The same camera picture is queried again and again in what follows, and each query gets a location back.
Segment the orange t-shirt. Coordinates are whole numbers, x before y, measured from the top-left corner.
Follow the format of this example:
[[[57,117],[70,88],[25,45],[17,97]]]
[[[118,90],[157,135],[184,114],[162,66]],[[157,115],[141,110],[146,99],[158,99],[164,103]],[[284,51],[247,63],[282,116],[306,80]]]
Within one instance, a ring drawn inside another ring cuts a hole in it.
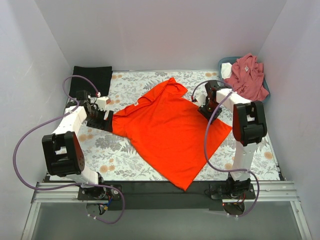
[[[205,154],[212,157],[232,130],[218,119],[205,142],[208,120],[183,97],[187,91],[172,77],[112,118],[113,134],[128,138],[150,166],[184,191],[207,163]]]

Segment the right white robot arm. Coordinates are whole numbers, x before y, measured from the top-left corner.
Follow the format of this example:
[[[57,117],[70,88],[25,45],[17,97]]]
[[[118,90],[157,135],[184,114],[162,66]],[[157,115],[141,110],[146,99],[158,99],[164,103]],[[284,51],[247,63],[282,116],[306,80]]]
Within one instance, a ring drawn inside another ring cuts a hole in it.
[[[261,101],[251,101],[236,93],[232,87],[220,80],[203,82],[207,96],[198,111],[207,119],[204,141],[208,141],[210,126],[217,123],[222,108],[232,114],[232,134],[236,141],[234,162],[226,173],[227,179],[209,187],[214,200],[224,198],[237,199],[250,197],[256,193],[251,186],[251,177],[255,174],[251,165],[258,144],[267,135],[264,105]]]

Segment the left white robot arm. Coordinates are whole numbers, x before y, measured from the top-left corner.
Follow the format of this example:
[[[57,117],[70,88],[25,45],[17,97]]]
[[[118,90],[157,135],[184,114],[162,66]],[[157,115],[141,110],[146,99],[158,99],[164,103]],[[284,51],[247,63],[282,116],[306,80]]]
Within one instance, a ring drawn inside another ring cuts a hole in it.
[[[53,133],[43,136],[41,141],[47,172],[89,188],[89,194],[95,200],[103,199],[107,191],[102,176],[85,164],[78,132],[83,123],[90,128],[112,132],[114,112],[107,110],[110,102],[107,96],[97,96],[93,100],[88,91],[77,91],[75,100],[66,106],[66,116]]]

